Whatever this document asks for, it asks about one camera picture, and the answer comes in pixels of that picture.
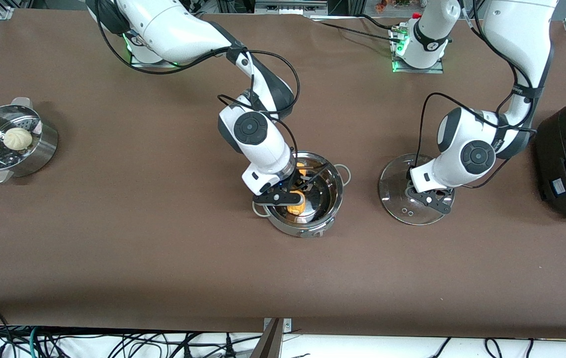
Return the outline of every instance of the table surface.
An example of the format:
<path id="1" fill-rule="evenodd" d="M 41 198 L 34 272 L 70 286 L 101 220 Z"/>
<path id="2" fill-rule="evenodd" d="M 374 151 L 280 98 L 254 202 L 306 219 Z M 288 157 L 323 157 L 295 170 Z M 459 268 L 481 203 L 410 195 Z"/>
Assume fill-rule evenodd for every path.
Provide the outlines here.
<path id="1" fill-rule="evenodd" d="M 540 201 L 531 150 L 480 190 L 457 190 L 431 226 L 398 222 L 378 198 L 385 165 L 416 149 L 428 93 L 494 109 L 510 91 L 506 63 L 465 24 L 445 73 L 418 75 L 392 73 L 385 41 L 301 16 L 206 19 L 296 67 L 286 122 L 300 149 L 353 172 L 335 225 L 301 240 L 251 211 L 248 161 L 217 131 L 215 96 L 249 84 L 228 61 L 145 75 L 115 59 L 86 11 L 16 10 L 0 23 L 0 105 L 30 97 L 60 143 L 38 173 L 0 185 L 9 323 L 258 331 L 261 317 L 294 317 L 308 333 L 566 337 L 566 218 Z M 537 122 L 566 105 L 561 23 L 551 36 Z M 424 154 L 439 153 L 452 108 L 431 100 Z"/>

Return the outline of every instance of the dough ball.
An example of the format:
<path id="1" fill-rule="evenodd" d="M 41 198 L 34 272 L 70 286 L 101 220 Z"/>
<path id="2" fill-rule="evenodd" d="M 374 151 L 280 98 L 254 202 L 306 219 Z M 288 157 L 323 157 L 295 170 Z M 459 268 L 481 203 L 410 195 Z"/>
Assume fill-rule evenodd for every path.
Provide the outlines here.
<path id="1" fill-rule="evenodd" d="M 5 133 L 2 141 L 7 148 L 12 150 L 22 150 L 31 145 L 33 138 L 31 133 L 24 128 L 11 128 Z"/>

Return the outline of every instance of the stainless steel pot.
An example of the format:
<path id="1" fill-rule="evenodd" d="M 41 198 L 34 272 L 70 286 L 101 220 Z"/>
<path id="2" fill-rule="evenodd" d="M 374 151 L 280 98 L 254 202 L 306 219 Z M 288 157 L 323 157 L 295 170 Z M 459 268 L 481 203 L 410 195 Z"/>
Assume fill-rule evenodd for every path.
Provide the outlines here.
<path id="1" fill-rule="evenodd" d="M 33 138 L 24 150 L 11 150 L 3 143 L 6 131 L 17 127 L 29 131 Z M 0 107 L 0 183 L 37 172 L 51 159 L 57 145 L 58 132 L 33 110 L 30 99 L 18 97 Z"/>
<path id="2" fill-rule="evenodd" d="M 351 181 L 351 172 L 344 165 L 333 165 L 328 160 L 310 152 L 298 152 L 298 163 L 308 168 L 318 168 L 326 165 L 321 175 L 314 180 L 313 187 L 305 192 L 305 211 L 294 215 L 287 211 L 286 206 L 265 206 L 265 213 L 258 213 L 253 205 L 254 212 L 260 217 L 266 217 L 283 233 L 300 238 L 314 238 L 323 236 L 324 232 L 333 226 L 335 215 L 342 204 L 342 192 Z M 347 171 L 349 178 L 346 182 L 337 168 Z M 319 170 L 308 170 L 308 177 L 315 175 Z"/>

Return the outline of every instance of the robotic arm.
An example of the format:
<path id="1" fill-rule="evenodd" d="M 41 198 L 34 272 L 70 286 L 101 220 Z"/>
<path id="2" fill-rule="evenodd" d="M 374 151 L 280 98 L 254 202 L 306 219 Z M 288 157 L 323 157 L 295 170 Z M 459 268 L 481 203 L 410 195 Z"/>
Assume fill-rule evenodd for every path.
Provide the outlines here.
<path id="1" fill-rule="evenodd" d="M 410 170 L 417 192 L 450 189 L 480 179 L 491 170 L 495 158 L 510 159 L 526 148 L 530 132 L 524 129 L 531 127 L 552 61 L 549 27 L 557 2 L 489 3 L 483 32 L 521 70 L 515 70 L 510 107 L 499 117 L 491 111 L 464 108 L 448 113 L 437 133 L 440 156 Z"/>
<path id="2" fill-rule="evenodd" d="M 87 0 L 87 5 L 94 18 L 99 14 L 103 27 L 125 33 L 140 44 L 146 58 L 160 57 L 183 66 L 212 51 L 225 52 L 253 83 L 219 114 L 221 135 L 251 163 L 243 181 L 255 195 L 261 195 L 294 173 L 296 161 L 270 119 L 289 115 L 294 95 L 241 41 L 217 23 L 192 16 L 177 0 Z M 286 201 L 271 204 L 301 202 L 300 195 L 289 194 Z"/>

